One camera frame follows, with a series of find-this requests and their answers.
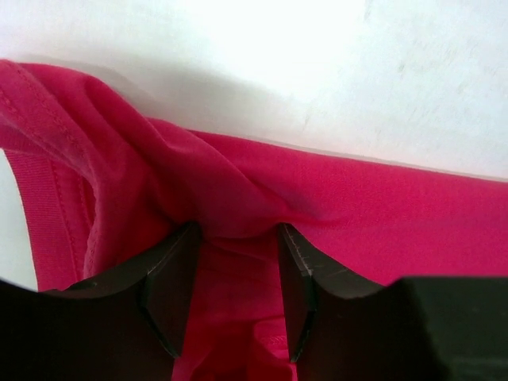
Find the magenta t shirt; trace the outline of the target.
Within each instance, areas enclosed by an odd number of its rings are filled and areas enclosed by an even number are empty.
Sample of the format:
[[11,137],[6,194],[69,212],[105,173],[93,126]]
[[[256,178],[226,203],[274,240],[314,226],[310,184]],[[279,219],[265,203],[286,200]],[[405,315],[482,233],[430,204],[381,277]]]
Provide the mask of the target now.
[[300,380],[278,227],[382,286],[504,277],[507,185],[192,132],[78,71],[1,63],[1,146],[24,207],[36,292],[63,291],[187,223],[201,244],[169,380]]

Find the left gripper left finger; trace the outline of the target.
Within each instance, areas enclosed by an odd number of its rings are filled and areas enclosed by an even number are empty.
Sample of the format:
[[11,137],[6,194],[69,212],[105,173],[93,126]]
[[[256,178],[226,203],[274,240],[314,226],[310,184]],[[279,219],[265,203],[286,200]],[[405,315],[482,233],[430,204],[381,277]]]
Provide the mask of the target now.
[[1,284],[4,380],[169,380],[182,355],[198,224],[63,291]]

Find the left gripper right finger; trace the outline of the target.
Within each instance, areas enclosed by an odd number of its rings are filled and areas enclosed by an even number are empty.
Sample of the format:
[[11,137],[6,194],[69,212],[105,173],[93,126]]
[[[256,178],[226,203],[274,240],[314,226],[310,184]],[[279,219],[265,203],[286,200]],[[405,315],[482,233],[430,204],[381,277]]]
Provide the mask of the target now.
[[507,280],[404,277],[382,286],[278,227],[289,357],[300,380],[504,380]]

